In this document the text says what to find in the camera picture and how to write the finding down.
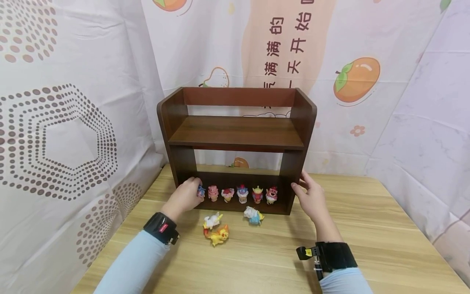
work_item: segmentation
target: wooden shelf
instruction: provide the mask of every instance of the wooden shelf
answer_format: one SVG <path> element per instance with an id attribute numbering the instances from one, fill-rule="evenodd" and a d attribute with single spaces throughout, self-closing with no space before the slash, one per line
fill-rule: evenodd
<path id="1" fill-rule="evenodd" d="M 290 116 L 192 116 L 188 105 L 290 107 Z M 247 204 L 236 195 L 229 203 L 220 196 L 215 202 L 206 198 L 197 208 L 242 212 L 253 206 L 262 213 L 290 214 L 295 197 L 290 183 L 299 182 L 317 116 L 317 107 L 300 89 L 182 87 L 158 103 L 157 114 L 177 187 L 198 176 L 205 188 L 236 189 L 244 184 L 250 189 Z M 198 171 L 194 149 L 282 153 L 279 175 Z M 277 186 L 278 200 L 255 204 L 251 189 L 258 185 L 264 192 Z"/>
<path id="2" fill-rule="evenodd" d="M 168 140 L 196 149 L 283 152 L 304 145 L 287 118 L 187 116 Z"/>

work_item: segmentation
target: wooden table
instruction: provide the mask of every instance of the wooden table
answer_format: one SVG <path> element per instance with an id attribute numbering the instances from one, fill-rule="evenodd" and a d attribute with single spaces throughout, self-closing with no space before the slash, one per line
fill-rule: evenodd
<path id="1" fill-rule="evenodd" d="M 246 173 L 242 168 L 201 169 Z M 313 178 L 325 189 L 330 212 L 375 294 L 470 293 L 378 180 L 316 174 Z M 72 293 L 94 291 L 126 244 L 174 190 L 167 165 Z M 223 212 L 222 224 L 229 225 L 230 237 L 216 248 L 202 233 L 204 217 L 212 213 L 195 209 L 181 219 L 181 238 L 144 293 L 321 293 L 311 262 L 299 261 L 295 252 L 298 246 L 315 242 L 314 225 L 297 200 L 290 216 L 266 215 L 260 227 L 249 226 L 243 213 Z"/>

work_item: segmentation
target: white curtain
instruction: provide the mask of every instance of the white curtain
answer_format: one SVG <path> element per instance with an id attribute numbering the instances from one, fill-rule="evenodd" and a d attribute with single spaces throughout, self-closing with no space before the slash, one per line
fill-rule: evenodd
<path id="1" fill-rule="evenodd" d="M 156 104 L 181 86 L 301 88 L 319 109 L 305 168 L 380 179 L 469 284 L 469 6 L 0 0 L 1 292 L 73 288 L 165 161 Z"/>
<path id="2" fill-rule="evenodd" d="M 140 4 L 0 0 L 0 292 L 69 293 L 160 170 Z"/>
<path id="3" fill-rule="evenodd" d="M 470 286 L 470 3 L 453 0 L 365 173 Z"/>

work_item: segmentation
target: polka dot pattern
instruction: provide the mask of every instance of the polka dot pattern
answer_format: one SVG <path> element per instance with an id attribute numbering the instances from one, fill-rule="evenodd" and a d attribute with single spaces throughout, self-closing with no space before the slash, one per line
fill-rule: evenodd
<path id="1" fill-rule="evenodd" d="M 82 264 L 90 267 L 111 239 L 115 222 L 120 220 L 117 218 L 119 214 L 115 196 L 106 194 L 84 217 L 75 243 L 77 256 Z"/>
<path id="2" fill-rule="evenodd" d="M 56 11 L 51 2 L 0 0 L 1 59 L 31 63 L 51 55 L 57 44 Z"/>
<path id="3" fill-rule="evenodd" d="M 124 212 L 124 218 L 126 218 L 129 213 L 137 205 L 142 194 L 142 188 L 136 183 L 124 184 L 117 187 L 113 190 L 113 194 L 116 196 L 121 210 Z"/>
<path id="4" fill-rule="evenodd" d="M 96 133 L 97 157 L 78 167 L 49 159 L 46 144 L 54 142 L 47 140 L 47 128 L 77 119 Z M 107 181 L 117 168 L 110 120 L 75 85 L 0 96 L 1 185 L 71 201 Z"/>

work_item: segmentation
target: hand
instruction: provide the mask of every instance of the hand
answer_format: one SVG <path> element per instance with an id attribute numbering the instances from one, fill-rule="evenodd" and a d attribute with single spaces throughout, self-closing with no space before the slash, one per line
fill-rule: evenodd
<path id="1" fill-rule="evenodd" d="M 318 222 L 328 217 L 329 212 L 323 188 L 305 170 L 302 170 L 300 179 L 299 185 L 296 183 L 290 184 L 300 201 L 300 207 L 302 207 L 313 222 Z M 307 189 L 307 193 L 302 190 L 301 186 Z"/>
<path id="2" fill-rule="evenodd" d="M 191 177 L 185 180 L 163 205 L 161 212 L 177 222 L 183 212 L 193 209 L 204 200 L 197 196 L 199 185 L 202 185 L 199 178 Z"/>

